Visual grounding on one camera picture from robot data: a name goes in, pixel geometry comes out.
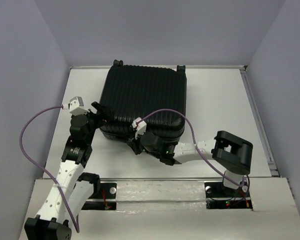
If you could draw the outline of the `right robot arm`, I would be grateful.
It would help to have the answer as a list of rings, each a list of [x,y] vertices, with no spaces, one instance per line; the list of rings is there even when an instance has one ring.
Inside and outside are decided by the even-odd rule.
[[[205,161],[222,176],[220,190],[225,196],[232,196],[248,184],[253,144],[224,130],[209,140],[176,144],[164,142],[159,136],[146,132],[129,139],[127,144],[136,155],[146,153],[168,166]]]

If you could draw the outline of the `black hard-shell suitcase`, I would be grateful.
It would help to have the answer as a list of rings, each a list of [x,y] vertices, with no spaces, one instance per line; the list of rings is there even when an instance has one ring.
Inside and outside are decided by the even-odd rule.
[[[131,125],[146,119],[146,130],[167,143],[176,143],[185,130],[186,67],[125,65],[114,60],[109,69],[99,103],[110,109],[113,119],[100,128],[105,138],[126,142],[135,135]]]

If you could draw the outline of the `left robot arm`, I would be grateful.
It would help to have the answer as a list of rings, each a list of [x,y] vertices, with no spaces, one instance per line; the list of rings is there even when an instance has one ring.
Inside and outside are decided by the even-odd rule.
[[[89,197],[100,194],[100,177],[84,171],[92,153],[92,142],[97,129],[112,120],[108,107],[94,101],[96,112],[84,107],[79,97],[60,106],[71,114],[70,135],[61,156],[59,170],[53,176],[28,154],[25,157],[43,170],[53,181],[50,192],[35,217],[25,221],[24,230],[29,240],[69,240],[72,228],[80,231],[79,213]]]

